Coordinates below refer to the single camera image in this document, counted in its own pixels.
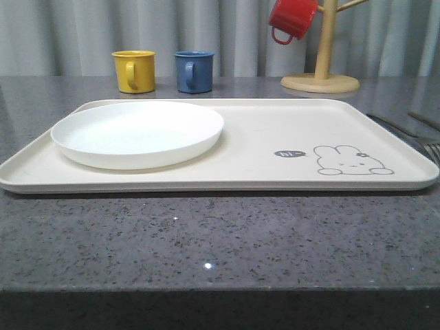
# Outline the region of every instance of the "blue mug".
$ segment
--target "blue mug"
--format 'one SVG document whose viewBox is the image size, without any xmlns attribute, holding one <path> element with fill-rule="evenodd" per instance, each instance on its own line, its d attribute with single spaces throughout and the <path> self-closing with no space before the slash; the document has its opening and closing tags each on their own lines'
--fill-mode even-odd
<svg viewBox="0 0 440 330">
<path fill-rule="evenodd" d="M 179 91 L 184 93 L 212 91 L 213 52 L 182 51 L 174 55 Z"/>
</svg>

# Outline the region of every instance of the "round plate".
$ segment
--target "round plate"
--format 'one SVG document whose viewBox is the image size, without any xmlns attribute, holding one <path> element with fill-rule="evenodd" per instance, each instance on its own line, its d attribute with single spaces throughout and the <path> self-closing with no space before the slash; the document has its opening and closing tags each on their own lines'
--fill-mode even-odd
<svg viewBox="0 0 440 330">
<path fill-rule="evenodd" d="M 210 149 L 223 129 L 212 109 L 171 101 L 122 102 L 56 123 L 53 141 L 75 162 L 117 170 L 180 163 Z"/>
</svg>

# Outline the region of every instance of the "utensil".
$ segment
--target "utensil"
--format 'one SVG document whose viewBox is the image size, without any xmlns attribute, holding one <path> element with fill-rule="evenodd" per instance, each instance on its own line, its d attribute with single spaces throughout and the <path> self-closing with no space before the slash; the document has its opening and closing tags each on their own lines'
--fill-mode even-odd
<svg viewBox="0 0 440 330">
<path fill-rule="evenodd" d="M 440 167 L 440 140 L 432 139 L 431 137 L 418 136 L 418 135 L 408 131 L 404 127 L 399 126 L 398 124 L 391 122 L 389 119 L 383 118 L 379 115 L 368 113 L 367 117 L 373 119 L 374 121 L 382 122 L 390 127 L 393 127 L 394 129 L 397 129 L 398 131 L 402 132 L 403 134 L 411 137 L 414 141 L 416 141 L 416 143 L 418 143 L 427 152 L 427 154 L 429 154 L 431 160 L 438 167 Z"/>
<path fill-rule="evenodd" d="M 423 122 L 424 124 L 427 124 L 428 126 L 431 126 L 433 129 L 437 130 L 440 132 L 440 123 L 435 122 L 434 120 L 431 120 L 427 117 L 425 117 L 424 115 L 421 115 L 420 113 L 415 113 L 415 112 L 408 112 L 408 115 L 410 115 L 411 117 L 413 117 L 414 119 Z"/>
</svg>

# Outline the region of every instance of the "white tray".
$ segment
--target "white tray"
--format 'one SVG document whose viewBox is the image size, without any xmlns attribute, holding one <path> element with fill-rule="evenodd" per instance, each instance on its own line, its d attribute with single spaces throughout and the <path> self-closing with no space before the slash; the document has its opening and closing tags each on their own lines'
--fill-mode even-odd
<svg viewBox="0 0 440 330">
<path fill-rule="evenodd" d="M 102 170 L 67 159 L 47 131 L 0 165 L 0 186 L 15 193 L 416 190 L 439 175 L 429 159 L 344 102 L 173 101 L 223 116 L 221 137 L 208 152 L 161 168 Z M 133 101 L 99 100 L 75 112 L 117 102 Z"/>
</svg>

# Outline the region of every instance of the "cup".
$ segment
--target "cup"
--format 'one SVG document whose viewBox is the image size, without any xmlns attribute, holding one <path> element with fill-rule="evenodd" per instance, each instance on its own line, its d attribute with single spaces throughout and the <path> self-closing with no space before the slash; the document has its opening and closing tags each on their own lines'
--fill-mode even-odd
<svg viewBox="0 0 440 330">
<path fill-rule="evenodd" d="M 156 88 L 154 72 L 155 52 L 123 50 L 111 53 L 115 58 L 118 88 L 124 93 L 146 93 Z"/>
<path fill-rule="evenodd" d="M 213 52 L 182 51 L 174 55 L 179 91 L 184 93 L 212 91 Z"/>
<path fill-rule="evenodd" d="M 272 26 L 272 38 L 281 45 L 288 45 L 294 37 L 301 39 L 314 19 L 318 2 L 316 0 L 277 0 L 269 24 Z M 286 41 L 275 36 L 275 29 L 289 34 Z"/>
</svg>

